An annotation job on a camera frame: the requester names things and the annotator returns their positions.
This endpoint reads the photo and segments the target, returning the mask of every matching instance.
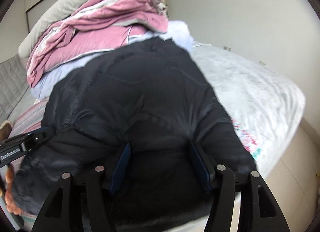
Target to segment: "wrinkled fabric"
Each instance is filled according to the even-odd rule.
[[[156,36],[159,36],[163,40],[172,39],[176,45],[184,48],[189,53],[192,50],[193,37],[190,35],[188,25],[183,21],[169,21],[167,33],[148,31],[141,37],[135,36],[129,38],[128,44],[141,42]],[[64,63],[54,70],[45,73],[39,83],[34,88],[31,88],[32,95],[39,100],[49,97],[57,82],[65,78],[72,70],[85,66],[89,61],[101,54],[101,52],[95,52],[83,55],[83,57]]]
[[[192,58],[228,114],[254,137],[248,150],[266,179],[299,127],[305,95],[285,76],[212,45],[195,42]]]
[[[64,172],[103,164],[128,142],[132,156],[110,206],[121,231],[168,229],[209,214],[212,197],[188,154],[192,141],[212,162],[256,169],[213,88],[171,40],[135,43],[75,69],[55,85],[41,125],[57,134],[24,158],[12,185],[17,205],[31,214]]]
[[[44,72],[77,55],[118,48],[146,28],[165,33],[167,27],[165,14],[151,0],[89,0],[41,36],[27,63],[27,81],[34,87]]]

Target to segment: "wall outlet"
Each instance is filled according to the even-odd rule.
[[[263,62],[262,60],[259,61],[259,64],[262,65],[262,66],[264,66],[264,67],[267,66],[267,64],[266,64],[265,62]]]
[[[224,50],[227,50],[227,51],[229,51],[229,52],[231,51],[231,47],[223,46],[223,49],[224,49]]]

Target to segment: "white mattress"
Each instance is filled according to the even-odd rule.
[[[288,78],[226,50],[195,42],[192,57],[229,115],[255,137],[265,179],[299,126],[305,96]]]

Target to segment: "blue gripper pad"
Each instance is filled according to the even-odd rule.
[[[130,157],[131,146],[130,144],[127,144],[124,148],[122,147],[119,149],[119,152],[116,155],[117,161],[111,172],[111,175],[108,175],[108,171],[106,172],[107,179],[109,179],[108,190],[111,195],[114,195],[120,189],[122,180],[129,164]]]
[[[202,188],[210,194],[213,190],[215,180],[215,170],[211,165],[206,154],[198,143],[191,142],[189,145],[189,154],[195,169],[196,175]]]

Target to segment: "metal screw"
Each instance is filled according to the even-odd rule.
[[[260,176],[260,173],[258,172],[258,171],[252,171],[251,172],[251,175],[253,176],[253,177],[255,177],[255,178],[258,178],[259,176]]]
[[[70,173],[68,173],[68,172],[62,174],[62,178],[63,178],[63,179],[67,179],[67,178],[69,178],[69,177],[70,177]]]
[[[95,167],[95,170],[96,171],[103,171],[104,170],[104,167],[103,166],[101,166],[101,165],[99,165],[99,166],[97,166],[97,167]]]
[[[219,164],[219,165],[217,166],[217,169],[218,169],[218,170],[226,170],[226,167],[225,167],[224,165],[222,165],[222,164]]]

